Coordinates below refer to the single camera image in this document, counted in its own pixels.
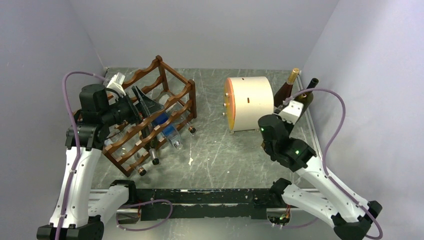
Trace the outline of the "green wine bottle white label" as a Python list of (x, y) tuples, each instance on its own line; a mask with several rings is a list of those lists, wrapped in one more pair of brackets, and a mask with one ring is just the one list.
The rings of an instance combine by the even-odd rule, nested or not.
[[(310, 83), (306, 87), (306, 89), (315, 88), (318, 85), (318, 83), (319, 83), (319, 79), (318, 78), (312, 78), (311, 81), (310, 81)], [(300, 95), (298, 95), (298, 96), (296, 96), (294, 98), (294, 100), (296, 102), (299, 102), (299, 103), (302, 103), (303, 104), (301, 115), (303, 115), (306, 112), (306, 110), (308, 109), (309, 105), (312, 103), (313, 99), (314, 99), (314, 95), (313, 95), (313, 92), (312, 91), (308, 91), (308, 92), (302, 93), (302, 94), (300, 94)]]

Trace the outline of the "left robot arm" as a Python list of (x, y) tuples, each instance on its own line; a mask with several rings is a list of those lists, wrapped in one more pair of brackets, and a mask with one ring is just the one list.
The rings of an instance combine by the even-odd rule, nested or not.
[(100, 240), (105, 224), (121, 207), (137, 206), (139, 194), (130, 180), (115, 180), (100, 197), (90, 204), (91, 183), (105, 141), (114, 125), (143, 122), (146, 95), (133, 87), (136, 102), (125, 91), (110, 103), (110, 89), (102, 84), (84, 86), (79, 94), (81, 109), (71, 116), (66, 132), (66, 167), (61, 191), (49, 223), (37, 229), (38, 240)]

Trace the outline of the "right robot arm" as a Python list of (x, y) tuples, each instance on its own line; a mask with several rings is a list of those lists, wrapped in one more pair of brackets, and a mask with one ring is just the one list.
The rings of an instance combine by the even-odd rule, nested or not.
[(322, 194), (319, 197), (280, 178), (269, 189), (270, 202), (275, 207), (294, 206), (315, 216), (328, 224), (341, 240), (366, 238), (382, 210), (381, 204), (362, 198), (339, 178), (331, 176), (332, 172), (325, 170), (312, 147), (289, 136), (280, 116), (264, 115), (259, 118), (258, 126), (264, 151), (270, 159), (307, 180)]

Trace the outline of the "dark red wine bottle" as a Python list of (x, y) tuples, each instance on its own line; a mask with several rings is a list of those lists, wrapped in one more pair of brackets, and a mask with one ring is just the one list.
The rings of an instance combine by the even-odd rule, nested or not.
[(277, 108), (283, 104), (283, 101), (291, 96), (293, 84), (300, 73), (299, 68), (293, 68), (285, 83), (275, 93), (273, 101), (274, 107)]

